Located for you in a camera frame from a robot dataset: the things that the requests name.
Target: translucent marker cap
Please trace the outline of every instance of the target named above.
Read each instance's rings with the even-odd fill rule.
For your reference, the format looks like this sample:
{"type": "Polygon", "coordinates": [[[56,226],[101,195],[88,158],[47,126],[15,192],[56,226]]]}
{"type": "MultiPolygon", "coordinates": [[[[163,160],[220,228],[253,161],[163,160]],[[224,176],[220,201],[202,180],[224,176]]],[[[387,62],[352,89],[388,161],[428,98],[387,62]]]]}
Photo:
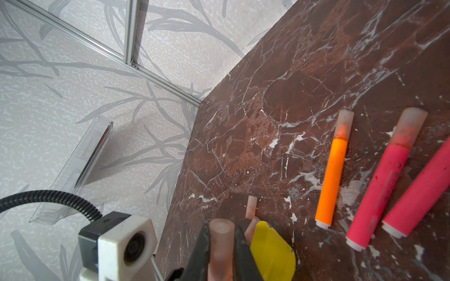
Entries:
{"type": "Polygon", "coordinates": [[[350,137],[351,124],[355,113],[348,109],[342,109],[337,115],[336,129],[334,130],[334,138],[341,138],[348,141],[350,137]]]}
{"type": "Polygon", "coordinates": [[[416,107],[409,107],[403,111],[389,144],[399,144],[412,149],[420,128],[422,128],[428,112],[416,107]]]}

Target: pink marker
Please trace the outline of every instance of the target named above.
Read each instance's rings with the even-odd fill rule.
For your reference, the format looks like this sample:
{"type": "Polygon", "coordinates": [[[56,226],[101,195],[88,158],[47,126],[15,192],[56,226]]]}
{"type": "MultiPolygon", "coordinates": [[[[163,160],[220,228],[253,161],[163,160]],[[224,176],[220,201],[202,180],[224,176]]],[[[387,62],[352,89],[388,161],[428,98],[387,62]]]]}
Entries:
{"type": "Polygon", "coordinates": [[[347,244],[357,251],[367,248],[408,155],[428,113],[410,107],[403,111],[394,134],[381,157],[355,219],[347,233],[347,244]]]}
{"type": "Polygon", "coordinates": [[[450,138],[387,214],[382,228],[396,238],[408,236],[449,186],[450,138]]]}

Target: camera lens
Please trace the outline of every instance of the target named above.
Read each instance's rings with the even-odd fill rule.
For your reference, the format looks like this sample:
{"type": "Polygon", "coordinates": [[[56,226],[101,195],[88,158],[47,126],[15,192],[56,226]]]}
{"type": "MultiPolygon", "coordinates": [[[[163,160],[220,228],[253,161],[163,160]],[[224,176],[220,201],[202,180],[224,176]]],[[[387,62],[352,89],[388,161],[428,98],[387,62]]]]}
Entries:
{"type": "Polygon", "coordinates": [[[145,247],[145,237],[141,233],[136,233],[128,242],[125,248],[124,260],[125,263],[135,262],[145,247]]]}

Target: black object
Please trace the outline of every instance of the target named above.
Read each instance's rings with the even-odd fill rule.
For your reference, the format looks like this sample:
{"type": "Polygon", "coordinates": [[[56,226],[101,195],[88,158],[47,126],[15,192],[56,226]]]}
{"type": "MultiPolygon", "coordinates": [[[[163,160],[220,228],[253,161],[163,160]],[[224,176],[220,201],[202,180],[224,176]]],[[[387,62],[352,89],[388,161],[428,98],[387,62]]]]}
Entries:
{"type": "Polygon", "coordinates": [[[75,194],[59,190],[32,190],[6,196],[0,199],[0,213],[16,206],[38,202],[58,203],[69,206],[82,213],[91,222],[102,217],[99,210],[89,201],[75,194]]]}
{"type": "Polygon", "coordinates": [[[123,256],[125,263],[133,263],[136,261],[144,251],[144,247],[145,237],[140,233],[136,233],[126,245],[125,254],[123,256]]]}
{"type": "Polygon", "coordinates": [[[183,274],[183,271],[184,271],[184,270],[185,270],[184,268],[177,268],[177,269],[172,270],[172,271],[169,273],[169,277],[167,277],[165,281],[175,281],[175,280],[178,280],[178,279],[181,277],[181,275],[183,274]]]}
{"type": "Polygon", "coordinates": [[[113,227],[123,222],[130,216],[130,214],[111,212],[80,230],[80,232],[78,233],[78,243],[80,244],[83,267],[88,268],[93,272],[99,272],[97,240],[101,235],[111,230],[113,227]]]}
{"type": "MultiPolygon", "coordinates": [[[[204,224],[180,281],[207,281],[209,251],[209,226],[204,224]]],[[[239,225],[234,226],[233,280],[263,281],[242,228],[239,225]]]]}

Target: cable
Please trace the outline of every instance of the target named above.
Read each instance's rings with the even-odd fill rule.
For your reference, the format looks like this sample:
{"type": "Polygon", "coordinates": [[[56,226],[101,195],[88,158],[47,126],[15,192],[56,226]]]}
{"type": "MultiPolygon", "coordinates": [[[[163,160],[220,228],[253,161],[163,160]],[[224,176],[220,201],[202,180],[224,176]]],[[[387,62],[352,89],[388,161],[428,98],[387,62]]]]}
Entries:
{"type": "Polygon", "coordinates": [[[7,196],[0,199],[0,213],[16,206],[37,202],[57,203],[74,208],[90,222],[102,217],[100,211],[89,201],[75,194],[59,190],[32,190],[7,196]]]}

